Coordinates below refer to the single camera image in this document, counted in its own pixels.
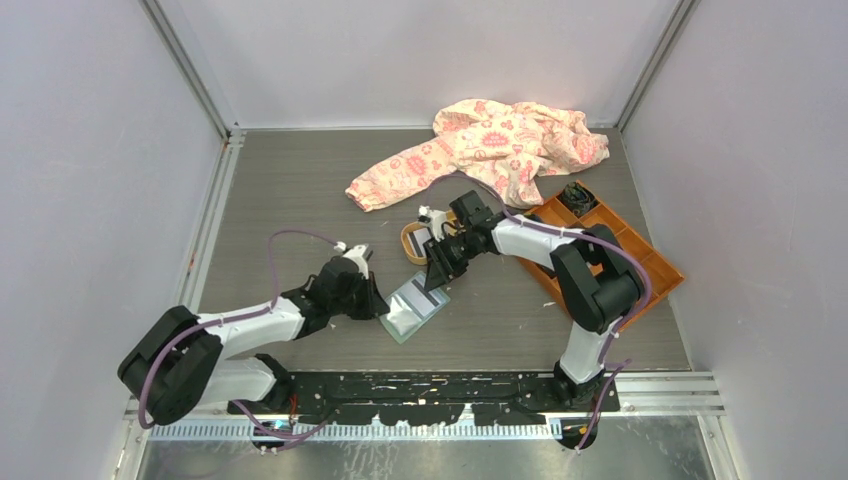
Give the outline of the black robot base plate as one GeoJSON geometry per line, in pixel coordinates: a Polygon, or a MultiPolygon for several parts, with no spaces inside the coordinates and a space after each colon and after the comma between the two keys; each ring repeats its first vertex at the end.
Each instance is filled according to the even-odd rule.
{"type": "Polygon", "coordinates": [[[280,394],[245,402],[255,415],[306,424],[452,425],[470,410],[477,426],[533,425],[556,413],[620,408],[614,390],[570,399],[546,372],[295,372],[280,394]]]}

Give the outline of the orange compartment organizer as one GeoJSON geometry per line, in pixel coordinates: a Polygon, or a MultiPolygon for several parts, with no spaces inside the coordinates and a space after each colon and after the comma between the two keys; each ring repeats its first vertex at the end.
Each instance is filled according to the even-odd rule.
{"type": "MultiPolygon", "coordinates": [[[[583,182],[576,182],[581,183],[595,195],[583,182]]],[[[554,227],[588,228],[603,224],[610,228],[620,247],[633,256],[649,275],[652,284],[650,300],[640,313],[622,325],[623,328],[627,328],[644,317],[683,283],[684,275],[648,240],[640,235],[632,225],[613,210],[608,202],[595,195],[598,205],[586,215],[576,217],[559,202],[556,198],[558,194],[546,199],[542,205],[531,208],[525,215],[554,227]]]]}

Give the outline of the yellow oval tray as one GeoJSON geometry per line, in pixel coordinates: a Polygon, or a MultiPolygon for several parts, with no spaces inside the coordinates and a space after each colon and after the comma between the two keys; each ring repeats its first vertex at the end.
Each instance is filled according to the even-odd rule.
{"type": "Polygon", "coordinates": [[[456,214],[452,211],[432,210],[421,206],[416,221],[407,224],[401,231],[400,240],[407,259],[414,265],[426,266],[428,255],[424,245],[435,238],[446,240],[459,230],[456,214]]]}

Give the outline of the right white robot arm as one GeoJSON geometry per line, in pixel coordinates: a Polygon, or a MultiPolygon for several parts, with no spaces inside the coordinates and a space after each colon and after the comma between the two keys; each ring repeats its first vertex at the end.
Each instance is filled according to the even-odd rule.
{"type": "Polygon", "coordinates": [[[644,270],[604,225],[568,229],[496,213],[475,191],[451,202],[450,212],[454,221],[445,211],[418,210],[419,223],[430,232],[423,244],[425,289],[449,284],[484,253],[523,259],[553,274],[574,324],[554,365],[552,389],[562,407],[582,409],[604,375],[606,352],[620,323],[650,297],[644,270]]]}

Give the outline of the aluminium frame rail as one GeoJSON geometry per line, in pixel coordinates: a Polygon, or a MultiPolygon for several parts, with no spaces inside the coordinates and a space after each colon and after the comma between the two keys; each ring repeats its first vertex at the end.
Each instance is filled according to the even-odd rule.
{"type": "Polygon", "coordinates": [[[183,9],[177,1],[139,1],[154,30],[182,75],[186,85],[223,141],[223,151],[238,152],[244,133],[222,87],[199,45],[183,9]]]}

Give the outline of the rolled dark tie back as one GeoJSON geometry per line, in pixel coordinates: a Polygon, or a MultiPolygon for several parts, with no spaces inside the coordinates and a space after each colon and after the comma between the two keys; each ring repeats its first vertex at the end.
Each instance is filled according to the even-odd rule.
{"type": "Polygon", "coordinates": [[[556,198],[576,217],[586,215],[598,205],[595,195],[579,182],[568,183],[556,198]]]}

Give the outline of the pink patterned garment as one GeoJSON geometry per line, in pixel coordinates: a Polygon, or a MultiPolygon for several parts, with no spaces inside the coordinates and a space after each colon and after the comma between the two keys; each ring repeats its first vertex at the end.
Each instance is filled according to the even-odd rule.
{"type": "Polygon", "coordinates": [[[380,161],[345,194],[363,211],[392,206],[454,172],[475,178],[515,208],[542,204],[536,178],[579,173],[609,155],[609,140],[586,116],[536,102],[467,99],[441,109],[434,138],[380,161]]]}

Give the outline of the green card holder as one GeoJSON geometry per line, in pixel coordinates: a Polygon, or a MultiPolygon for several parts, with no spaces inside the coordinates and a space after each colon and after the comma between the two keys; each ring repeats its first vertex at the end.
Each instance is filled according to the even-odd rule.
{"type": "MultiPolygon", "coordinates": [[[[410,305],[410,303],[403,295],[404,285],[409,280],[404,282],[388,297],[387,304],[389,305],[389,312],[379,317],[379,320],[387,331],[387,333],[398,344],[405,343],[412,335],[414,335],[421,327],[423,327],[431,318],[438,314],[450,302],[449,301],[441,309],[434,311],[429,315],[421,315],[414,307],[410,305]]],[[[448,296],[443,289],[436,289],[441,290],[446,296],[448,296]]]]}

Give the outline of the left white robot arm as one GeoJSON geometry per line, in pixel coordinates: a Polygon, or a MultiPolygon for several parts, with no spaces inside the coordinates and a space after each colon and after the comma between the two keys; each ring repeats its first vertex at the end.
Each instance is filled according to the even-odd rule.
{"type": "Polygon", "coordinates": [[[375,320],[389,311],[366,261],[335,256],[305,284],[260,305],[201,315],[183,305],[168,309],[119,364],[117,376],[148,427],[223,401],[234,411],[277,413],[289,409],[294,380],[260,347],[303,339],[335,316],[375,320]]]}

